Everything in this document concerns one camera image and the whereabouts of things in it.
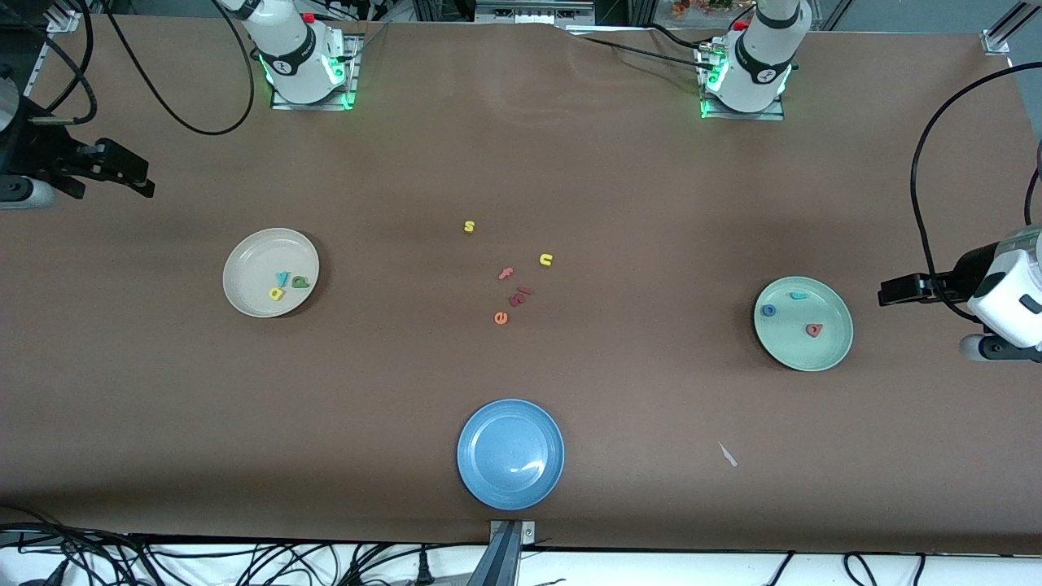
table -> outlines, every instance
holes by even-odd
[[[970,363],[970,324],[875,300],[923,269],[923,124],[1006,67],[974,36],[812,33],[787,120],[744,123],[700,119],[683,66],[549,26],[392,25],[353,112],[271,112],[265,90],[204,138],[95,20],[101,112],[74,136],[147,158],[156,196],[92,184],[0,216],[3,499],[126,532],[454,541],[518,516],[563,546],[1042,545],[1038,366]],[[178,112],[234,120],[224,23],[125,23]],[[50,59],[36,99],[68,75]],[[946,115],[919,175],[940,267],[1017,227],[1033,155],[1012,78]],[[250,319],[221,269],[269,226],[307,234],[322,274],[302,311]],[[850,308],[833,370],[758,346],[752,300],[789,274]],[[536,294],[510,310],[516,286]],[[501,397],[547,409],[568,449],[516,515],[454,466],[467,417]]]

cable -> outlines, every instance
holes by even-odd
[[[368,569],[366,564],[369,564],[372,560],[376,559],[376,556],[380,555],[382,552],[391,548],[390,543],[378,543],[373,546],[372,550],[366,552],[358,557],[358,552],[362,551],[362,545],[359,544],[354,548],[351,554],[351,565],[348,566],[347,572],[343,578],[336,583],[337,586],[362,586],[362,573]]]
[[[649,22],[648,25],[647,25],[647,27],[648,28],[653,28],[653,29],[658,30],[659,32],[665,34],[667,39],[669,39],[670,41],[672,41],[673,43],[676,43],[677,45],[679,45],[681,47],[687,47],[689,49],[697,49],[698,48],[698,43],[692,43],[691,41],[685,41],[684,39],[680,39],[679,36],[673,34],[672,31],[670,31],[668,28],[666,28],[665,26],[663,26],[663,25],[661,25],[659,23]]]
[[[126,546],[131,552],[135,553],[138,556],[134,558],[134,562],[139,559],[142,561],[142,565],[145,571],[152,579],[155,586],[165,586],[163,579],[159,577],[155,567],[149,561],[147,556],[143,555],[144,544],[134,541],[131,537],[111,533],[107,531],[99,530],[85,530],[74,527],[68,527],[60,524],[55,521],[51,521],[45,518],[43,515],[30,511],[28,509],[13,506],[13,505],[0,505],[0,508],[9,509],[11,511],[18,511],[20,513],[29,515],[36,519],[39,522],[29,523],[5,523],[0,524],[0,532],[35,532],[43,534],[50,534],[54,537],[61,538],[63,543],[59,547],[60,552],[66,556],[66,559],[70,563],[76,565],[77,567],[83,569],[88,572],[89,580],[91,584],[94,580],[99,580],[103,585],[106,583],[101,579],[100,576],[94,572],[86,561],[85,553],[90,553],[96,557],[102,558],[103,561],[107,562],[113,569],[113,573],[117,577],[117,584],[129,584],[131,586],[138,586],[139,582],[131,571],[131,562],[127,559],[126,554],[123,552],[123,546]],[[105,548],[105,544],[111,544],[116,546],[117,554],[122,558],[123,564],[121,565]]]
[[[753,2],[752,4],[749,5],[749,7],[747,7],[744,10],[742,10],[741,13],[738,14],[737,17],[735,17],[734,19],[731,19],[730,20],[730,24],[727,25],[727,31],[724,32],[724,34],[726,34],[727,32],[730,32],[730,29],[735,28],[735,23],[737,23],[739,20],[742,19],[742,17],[744,17],[747,14],[749,14],[749,10],[751,10],[751,9],[753,9],[755,7],[756,7],[756,3]],[[661,33],[665,34],[667,38],[669,38],[669,40],[672,41],[673,43],[676,43],[677,45],[679,45],[681,47],[687,47],[689,49],[697,49],[698,46],[701,45],[702,43],[709,43],[710,41],[713,41],[713,39],[715,39],[715,36],[708,36],[705,39],[702,39],[701,41],[685,41],[684,39],[680,39],[679,36],[673,34],[673,31],[669,30],[668,28],[662,26],[659,23],[649,22],[647,24],[647,27],[648,28],[653,28],[653,29],[658,30],[659,32],[661,32]]]
[[[912,578],[912,586],[919,586],[919,578],[922,577],[922,570],[926,567],[926,554],[916,554],[919,558],[919,565],[915,568],[915,576]]]
[[[1035,172],[1032,180],[1027,184],[1027,193],[1024,195],[1024,225],[1029,226],[1032,222],[1032,197],[1035,195],[1035,184],[1039,180],[1039,173],[1042,173],[1042,141],[1039,141],[1038,148],[1035,149]]]
[[[859,562],[861,562],[861,567],[865,568],[865,573],[868,575],[869,582],[872,584],[872,586],[878,586],[875,583],[875,576],[872,575],[872,570],[868,567],[868,562],[865,561],[865,558],[861,557],[861,554],[850,553],[850,554],[845,554],[843,556],[843,569],[846,570],[847,576],[850,578],[850,581],[857,584],[858,586],[866,586],[864,582],[854,578],[853,571],[850,570],[850,558],[853,558]]]
[[[378,29],[376,29],[375,33],[373,33],[372,39],[370,39],[369,41],[366,41],[365,39],[363,39],[363,41],[362,41],[362,49],[359,49],[357,53],[351,55],[350,57],[344,58],[344,60],[348,62],[348,60],[361,57],[362,53],[365,53],[366,49],[368,49],[370,45],[376,43],[376,40],[380,38],[380,34],[383,33],[383,31],[387,29],[387,27],[388,27],[388,23],[384,22],[384,23],[380,24],[380,27]]]
[[[968,319],[973,323],[981,323],[981,320],[976,316],[970,315],[964,312],[963,310],[957,308],[956,304],[951,302],[951,299],[949,299],[948,296],[944,293],[944,291],[941,290],[937,280],[937,269],[934,266],[934,253],[929,249],[929,237],[926,236],[926,225],[923,223],[922,220],[922,211],[919,209],[919,194],[916,189],[916,177],[919,174],[919,157],[922,155],[922,149],[926,145],[926,139],[929,137],[929,131],[934,129],[934,125],[937,124],[937,121],[941,118],[941,116],[949,107],[951,107],[951,104],[956,103],[956,101],[958,101],[959,98],[965,96],[966,94],[972,92],[976,88],[979,88],[981,86],[984,86],[989,81],[998,79],[999,77],[1013,75],[1015,73],[1025,71],[1028,69],[1039,69],[1039,68],[1042,68],[1042,62],[1031,62],[1014,66],[1009,69],[1003,69],[1002,71],[996,71],[995,73],[985,75],[984,77],[977,79],[976,81],[973,81],[969,86],[966,86],[962,90],[956,92],[956,94],[952,95],[950,98],[948,98],[947,101],[945,101],[944,104],[941,105],[941,107],[937,108],[937,112],[934,113],[933,117],[931,117],[929,122],[926,123],[926,127],[923,128],[922,135],[919,137],[919,144],[917,144],[915,147],[915,154],[912,155],[912,173],[909,180],[910,196],[912,199],[912,212],[915,214],[916,226],[919,228],[919,239],[922,241],[922,252],[923,255],[926,258],[926,270],[929,272],[931,286],[934,288],[934,291],[937,292],[938,297],[941,299],[941,301],[944,302],[944,304],[949,310],[951,310],[952,313],[954,313],[956,315],[958,315],[963,319]]]
[[[430,573],[430,564],[427,563],[427,546],[420,545],[420,567],[416,570],[416,586],[429,586],[435,583],[435,577]]]
[[[837,16],[836,20],[833,21],[833,24],[829,25],[829,27],[828,27],[829,31],[836,30],[836,25],[838,25],[840,23],[840,21],[843,20],[843,17],[846,16],[846,11],[848,9],[850,9],[850,4],[853,4],[853,0],[847,2],[846,5],[843,6],[843,9],[840,11],[839,16]]]
[[[644,49],[637,49],[635,47],[627,47],[625,45],[619,45],[618,43],[612,43],[611,41],[601,41],[600,39],[591,39],[591,38],[586,36],[586,35],[584,35],[582,39],[586,39],[587,41],[589,41],[591,43],[596,43],[598,45],[605,45],[605,46],[609,46],[609,47],[615,47],[616,49],[622,49],[623,51],[630,51],[632,53],[639,53],[641,55],[647,55],[649,57],[654,57],[656,59],[663,59],[663,60],[667,60],[667,62],[673,62],[673,63],[684,64],[684,65],[688,65],[688,66],[694,67],[696,69],[713,69],[713,66],[711,66],[710,64],[695,63],[695,62],[691,62],[691,60],[688,60],[688,59],[680,59],[680,58],[677,58],[677,57],[671,57],[669,55],[663,55],[663,54],[660,54],[660,53],[652,53],[651,51],[645,51]]]
[[[771,581],[765,584],[764,586],[777,586],[778,580],[782,580],[782,572],[785,571],[786,566],[789,565],[789,562],[791,562],[792,558],[795,556],[796,552],[793,551],[790,551],[788,554],[786,554],[785,559],[782,560],[782,563],[778,565],[778,568],[774,570],[774,576],[771,578]]]
[[[123,48],[127,52],[127,56],[129,56],[130,60],[133,62],[133,66],[138,70],[138,73],[141,75],[142,80],[145,81],[145,84],[148,86],[148,90],[152,92],[152,96],[155,97],[155,100],[159,102],[159,105],[163,106],[163,109],[167,111],[167,114],[169,114],[171,118],[176,120],[178,124],[188,128],[189,130],[192,130],[193,132],[196,132],[198,135],[203,135],[206,137],[220,137],[221,135],[227,135],[229,132],[234,131],[235,128],[242,126],[243,122],[246,122],[246,119],[249,117],[250,112],[253,109],[253,98],[256,94],[256,84],[254,83],[253,80],[253,67],[252,64],[250,64],[249,52],[246,50],[246,46],[243,45],[243,38],[239,35],[239,29],[235,28],[235,25],[232,24],[231,19],[228,18],[228,14],[224,11],[224,8],[221,7],[221,5],[217,2],[217,0],[209,0],[209,2],[221,14],[221,18],[224,19],[224,22],[227,23],[228,28],[231,29],[231,33],[234,34],[235,43],[239,44],[239,50],[243,54],[243,63],[246,64],[246,73],[249,75],[250,78],[250,97],[249,101],[247,101],[246,103],[246,109],[243,112],[243,115],[239,117],[239,120],[237,120],[232,125],[228,126],[227,128],[222,128],[220,130],[203,130],[202,128],[194,126],[189,122],[187,122],[183,118],[178,116],[177,113],[170,107],[170,104],[167,103],[167,100],[165,100],[163,96],[159,95],[159,91],[155,89],[155,84],[152,83],[152,79],[149,78],[147,73],[145,73],[145,68],[142,67],[141,62],[138,60],[138,55],[134,54],[133,49],[130,48],[130,44],[127,43],[126,36],[123,35],[123,29],[121,29],[119,23],[116,22],[116,17],[113,16],[111,7],[108,5],[109,1],[110,0],[101,0],[100,2],[101,9],[104,10],[105,16],[108,17],[108,22],[111,23],[113,29],[116,31],[116,35],[120,40],[120,44],[123,45]]]
[[[94,23],[91,22],[91,8],[86,5],[86,1],[85,0],[75,0],[75,1],[77,4],[79,4],[79,10],[83,15],[83,28],[86,31],[86,44],[83,46],[83,57],[79,60],[79,71],[85,75],[86,66],[91,65],[91,56],[94,54]],[[66,99],[72,94],[73,90],[76,89],[76,86],[78,83],[79,79],[75,75],[73,75],[72,79],[69,81],[69,84],[66,86],[65,90],[61,90],[61,93],[58,94],[58,97],[54,98],[54,100],[51,101],[50,105],[47,106],[46,108],[47,112],[53,114],[54,111],[57,109],[57,107],[61,105],[66,101]]]
[[[268,550],[274,550],[278,545],[269,545]],[[215,554],[175,554],[171,552],[156,552],[152,547],[148,546],[148,554],[150,556],[160,556],[164,558],[176,558],[182,560],[194,560],[194,559],[210,559],[210,558],[231,558],[234,556],[245,556],[246,554],[256,554],[257,547],[252,550],[241,550],[239,552],[219,552]]]
[[[1032,180],[1027,184],[1027,193],[1024,194],[1024,225],[1032,225],[1032,198],[1035,196],[1035,184],[1039,181],[1039,170],[1032,172]]]
[[[69,56],[69,53],[65,52],[65,49],[58,46],[57,43],[51,41],[50,35],[46,31],[40,30],[38,27],[33,26],[32,23],[25,20],[22,15],[16,13],[6,2],[0,0],[0,10],[3,10],[10,15],[23,28],[29,30],[36,36],[44,40],[44,43],[54,51],[58,57],[65,62],[66,66],[72,71],[75,76],[76,81],[83,86],[83,92],[86,94],[86,99],[89,102],[88,111],[85,116],[78,118],[51,118],[51,117],[38,117],[33,119],[34,124],[48,124],[48,125],[61,125],[61,126],[75,126],[77,124],[86,124],[88,122],[94,120],[94,117],[98,115],[98,99],[94,96],[94,88],[91,88],[91,83],[86,80],[86,76],[83,75],[83,71],[76,67],[76,64]]]
[[[441,550],[442,547],[460,547],[460,546],[463,546],[463,545],[488,545],[488,543],[478,543],[478,542],[437,543],[437,544],[433,544],[433,545],[422,545],[422,548],[426,550],[427,552],[429,552],[431,550]],[[414,547],[414,548],[407,550],[405,552],[399,552],[399,553],[397,553],[397,554],[395,554],[393,556],[388,556],[388,557],[386,557],[386,558],[383,558],[383,559],[381,559],[379,561],[375,561],[375,562],[369,564],[368,566],[361,568],[359,570],[357,570],[355,572],[352,572],[352,570],[350,568],[348,568],[347,573],[345,573],[344,577],[337,582],[337,586],[346,586],[348,582],[350,582],[352,580],[361,579],[363,573],[365,573],[367,571],[370,571],[370,570],[372,570],[373,568],[375,568],[377,566],[386,564],[386,563],[388,563],[388,562],[390,562],[392,560],[397,560],[399,558],[403,558],[405,556],[413,556],[413,555],[419,554],[420,550],[421,550],[421,547]]]
[[[260,563],[255,568],[253,567],[253,565],[256,564],[256,563],[259,563],[260,560],[264,560],[264,558],[267,556],[267,554],[265,554],[264,556],[260,556],[259,558],[257,558],[255,562],[251,562],[250,566],[247,568],[247,571],[243,572],[243,576],[241,576],[239,578],[239,581],[235,582],[235,586],[247,586],[247,585],[249,585],[250,584],[250,580],[252,580],[257,573],[259,573],[260,570],[265,568],[265,566],[267,566],[271,562],[277,560],[278,557],[281,556],[282,554],[284,554],[286,552],[292,552],[293,551],[293,545],[282,545],[281,548],[282,548],[281,552],[278,552],[275,555],[273,555],[272,557],[268,558],[267,560],[264,561],[264,563]]]
[[[268,580],[265,580],[264,586],[271,586],[275,582],[275,580],[277,580],[279,577],[287,576],[287,575],[293,573],[295,571],[309,572],[309,577],[318,578],[318,572],[315,571],[315,567],[312,564],[307,563],[307,561],[304,558],[306,558],[307,556],[309,556],[309,555],[314,554],[315,552],[318,552],[319,550],[322,550],[322,548],[324,548],[327,545],[325,545],[324,543],[322,545],[316,545],[315,547],[312,547],[311,550],[304,552],[303,554],[297,554],[296,552],[294,552],[291,548],[290,550],[290,555],[292,556],[292,559],[290,560],[290,563],[288,563],[284,566],[282,566],[282,569],[278,570],[274,576],[272,576]],[[293,567],[294,564],[297,564],[297,563],[299,563],[300,565],[302,565],[304,567],[303,568],[297,568],[297,569],[290,569],[291,567]],[[314,581],[311,578],[308,578],[308,582],[314,582]]]

blue plate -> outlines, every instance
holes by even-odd
[[[517,398],[472,415],[456,447],[460,477],[478,500],[503,511],[526,509],[553,490],[565,468],[565,440],[550,415]]]

plate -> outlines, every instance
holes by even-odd
[[[490,507],[517,511],[546,498],[565,468],[565,440],[550,415],[517,398],[490,402],[460,434],[456,465],[467,490]]]
[[[771,317],[764,315],[768,304],[774,307]],[[853,319],[846,303],[828,286],[810,277],[787,276],[768,285],[752,311],[760,343],[789,368],[827,370],[846,358],[853,343]],[[809,324],[821,325],[817,338],[807,333]]]
[[[278,286],[277,274],[289,272],[282,298],[268,296]],[[292,286],[302,276],[308,287]],[[250,317],[276,317],[297,309],[319,280],[319,253],[307,237],[290,228],[268,228],[239,243],[224,263],[224,296]]]

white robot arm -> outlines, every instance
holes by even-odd
[[[275,91],[287,101],[309,104],[344,83],[344,33],[314,18],[304,20],[293,0],[220,0],[243,21],[260,52]]]
[[[724,105],[741,113],[763,111],[785,90],[813,17],[807,0],[760,0],[753,13],[748,28],[723,36],[726,60],[706,83]]]
[[[910,274],[880,284],[879,304],[966,302],[985,334],[963,338],[960,351],[974,361],[1029,360],[1042,363],[1042,224],[963,254],[956,267],[928,275]]]
[[[1042,360],[1042,225],[1027,226],[998,243],[995,260],[967,307],[989,329],[1015,348]],[[963,342],[963,353],[967,353]],[[968,356],[989,359],[994,347],[977,342]]]

